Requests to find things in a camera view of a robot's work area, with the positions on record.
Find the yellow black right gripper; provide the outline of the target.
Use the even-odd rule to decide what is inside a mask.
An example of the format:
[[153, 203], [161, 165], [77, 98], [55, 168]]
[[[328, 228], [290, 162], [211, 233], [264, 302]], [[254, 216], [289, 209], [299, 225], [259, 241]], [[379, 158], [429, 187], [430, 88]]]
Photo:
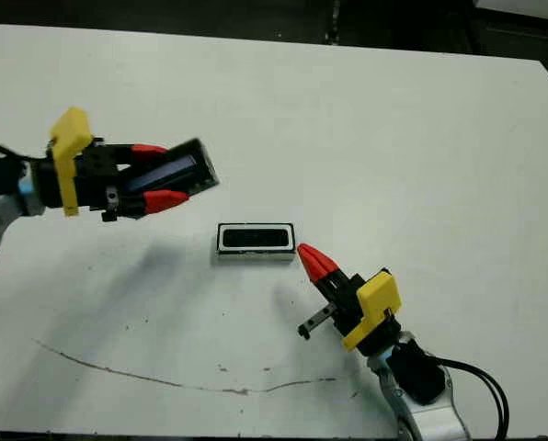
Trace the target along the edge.
[[303, 268], [327, 304], [298, 326], [298, 334], [309, 339], [311, 331], [327, 319], [342, 335], [342, 345], [363, 355], [376, 355], [398, 337], [400, 323], [395, 314], [401, 299], [394, 276], [383, 269], [365, 280], [348, 277], [326, 254], [305, 243], [297, 248]]

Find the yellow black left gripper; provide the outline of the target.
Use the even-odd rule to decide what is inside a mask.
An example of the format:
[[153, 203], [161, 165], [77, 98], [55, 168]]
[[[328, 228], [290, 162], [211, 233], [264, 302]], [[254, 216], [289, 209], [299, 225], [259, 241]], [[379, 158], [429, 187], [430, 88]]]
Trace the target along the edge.
[[[155, 161], [166, 153], [166, 148], [150, 144], [107, 144], [92, 134], [86, 112], [71, 107], [51, 128], [46, 156], [32, 162], [32, 178], [45, 207], [61, 209], [67, 217], [87, 207], [101, 210], [104, 221], [114, 221], [125, 179], [120, 167]], [[135, 213], [156, 214], [187, 201], [185, 192], [146, 191]]]

